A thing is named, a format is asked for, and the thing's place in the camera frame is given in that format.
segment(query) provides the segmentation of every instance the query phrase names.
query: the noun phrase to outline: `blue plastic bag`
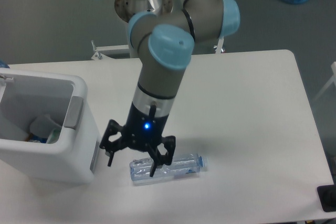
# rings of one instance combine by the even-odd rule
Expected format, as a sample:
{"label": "blue plastic bag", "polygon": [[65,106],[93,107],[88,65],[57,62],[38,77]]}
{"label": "blue plastic bag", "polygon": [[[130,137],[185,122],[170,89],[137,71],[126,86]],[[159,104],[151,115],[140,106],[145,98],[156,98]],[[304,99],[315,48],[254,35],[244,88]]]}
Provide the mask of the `blue plastic bag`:
{"label": "blue plastic bag", "polygon": [[9,66],[4,63],[2,60],[0,60],[0,68],[9,68]]}

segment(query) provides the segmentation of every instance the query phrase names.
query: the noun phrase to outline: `white table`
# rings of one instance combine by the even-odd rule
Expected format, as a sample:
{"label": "white table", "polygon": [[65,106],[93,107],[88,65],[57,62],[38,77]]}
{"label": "white table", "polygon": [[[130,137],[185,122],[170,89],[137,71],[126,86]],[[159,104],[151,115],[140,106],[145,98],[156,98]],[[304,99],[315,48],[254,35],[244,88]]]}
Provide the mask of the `white table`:
{"label": "white table", "polygon": [[[14,69],[81,76],[103,134],[126,121],[138,59],[39,63]],[[144,153],[100,155],[89,185],[28,178],[0,163],[1,223],[271,223],[326,219],[316,188],[332,184],[293,54],[193,56],[164,135],[176,153],[198,152],[208,171],[189,179],[133,186],[128,164]]]}

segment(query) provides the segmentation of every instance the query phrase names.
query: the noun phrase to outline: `blue led light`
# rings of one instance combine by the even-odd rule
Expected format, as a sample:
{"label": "blue led light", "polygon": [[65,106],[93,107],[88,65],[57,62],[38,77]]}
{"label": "blue led light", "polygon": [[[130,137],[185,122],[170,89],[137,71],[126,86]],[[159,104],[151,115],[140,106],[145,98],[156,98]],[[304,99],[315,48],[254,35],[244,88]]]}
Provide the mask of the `blue led light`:
{"label": "blue led light", "polygon": [[144,128],[145,128],[146,130],[148,130],[150,127],[151,127],[151,125],[150,125],[149,123],[145,123]]}

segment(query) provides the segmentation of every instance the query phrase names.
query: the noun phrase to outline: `light blue joint cap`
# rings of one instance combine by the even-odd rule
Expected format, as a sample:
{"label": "light blue joint cap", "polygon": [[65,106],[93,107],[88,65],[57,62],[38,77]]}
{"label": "light blue joint cap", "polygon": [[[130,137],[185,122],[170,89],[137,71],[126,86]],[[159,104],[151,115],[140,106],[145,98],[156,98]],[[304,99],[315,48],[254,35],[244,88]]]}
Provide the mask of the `light blue joint cap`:
{"label": "light blue joint cap", "polygon": [[222,31],[220,32],[220,38],[234,34],[240,25],[240,13],[239,8],[234,0],[223,0],[224,2],[224,16]]}
{"label": "light blue joint cap", "polygon": [[134,27],[134,25],[138,22],[138,20],[146,15],[154,15],[156,16],[154,13],[152,12],[140,12],[135,14],[130,21],[128,22],[128,39],[131,42],[132,45],[132,41],[131,41],[131,35],[132,35],[132,29]]}
{"label": "light blue joint cap", "polygon": [[167,24],[157,25],[148,41],[153,58],[162,66],[175,71],[186,69],[194,45],[194,39],[189,33]]}

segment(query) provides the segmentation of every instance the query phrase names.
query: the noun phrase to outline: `white plastic container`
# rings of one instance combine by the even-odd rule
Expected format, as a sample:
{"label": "white plastic container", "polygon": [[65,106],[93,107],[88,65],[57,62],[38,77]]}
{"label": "white plastic container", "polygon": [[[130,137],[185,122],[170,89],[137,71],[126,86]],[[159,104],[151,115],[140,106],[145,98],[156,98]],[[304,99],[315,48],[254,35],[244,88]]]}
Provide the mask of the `white plastic container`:
{"label": "white plastic container", "polygon": [[[86,98],[80,77],[0,69],[0,159],[31,177],[92,181],[100,136]],[[42,114],[62,125],[59,139],[26,142]]]}

